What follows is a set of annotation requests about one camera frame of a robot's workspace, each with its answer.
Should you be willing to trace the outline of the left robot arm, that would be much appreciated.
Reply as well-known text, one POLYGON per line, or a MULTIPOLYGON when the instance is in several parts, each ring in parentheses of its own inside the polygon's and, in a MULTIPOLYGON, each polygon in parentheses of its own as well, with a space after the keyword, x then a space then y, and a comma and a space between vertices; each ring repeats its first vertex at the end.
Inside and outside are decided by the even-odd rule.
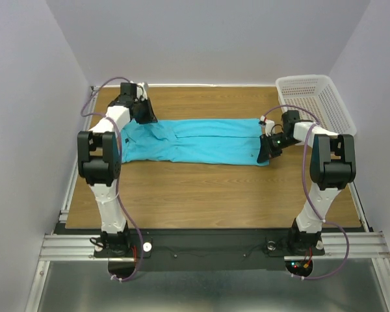
POLYGON ((129 228, 122 206, 118 182, 122 165, 120 132, 130 122, 156 123, 146 82, 123 82, 120 94, 110 102, 106 113, 94 113, 100 121, 77 135, 79 175, 94 193, 101 218, 101 232, 91 242, 99 256, 114 254, 120 257, 131 250, 129 228))

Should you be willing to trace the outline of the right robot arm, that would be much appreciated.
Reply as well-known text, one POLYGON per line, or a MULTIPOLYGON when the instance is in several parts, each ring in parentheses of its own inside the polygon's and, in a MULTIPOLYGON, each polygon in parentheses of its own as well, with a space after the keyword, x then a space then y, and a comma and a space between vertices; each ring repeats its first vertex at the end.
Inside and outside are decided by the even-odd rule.
POLYGON ((356 177, 354 137, 338 134, 320 126, 318 120, 303 120, 299 108, 282 114, 282 131, 275 133, 274 121, 263 115, 259 125, 264 133, 259 137, 257 162, 279 157, 284 148, 302 143, 302 187, 306 202, 288 231, 288 251, 300 254, 322 249, 320 239, 326 214, 338 194, 356 177))

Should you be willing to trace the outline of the turquoise t-shirt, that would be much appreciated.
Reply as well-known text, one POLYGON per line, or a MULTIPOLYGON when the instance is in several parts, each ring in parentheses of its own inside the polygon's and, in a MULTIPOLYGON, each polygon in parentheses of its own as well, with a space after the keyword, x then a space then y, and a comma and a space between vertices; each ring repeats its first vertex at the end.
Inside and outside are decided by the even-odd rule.
POLYGON ((258 119, 160 120, 130 122, 121 130, 122 162, 267 166, 258 163, 261 128, 258 119))

